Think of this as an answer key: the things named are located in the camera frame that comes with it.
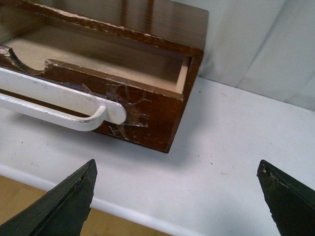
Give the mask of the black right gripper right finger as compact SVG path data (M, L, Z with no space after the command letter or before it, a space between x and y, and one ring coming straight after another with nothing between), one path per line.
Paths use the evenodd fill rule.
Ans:
M282 236L315 234L315 191L261 160L257 177L272 218Z

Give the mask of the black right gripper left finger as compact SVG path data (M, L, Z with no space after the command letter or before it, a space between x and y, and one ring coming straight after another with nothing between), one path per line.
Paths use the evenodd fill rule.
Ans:
M91 159L0 227L2 236L78 236L90 213L97 176Z

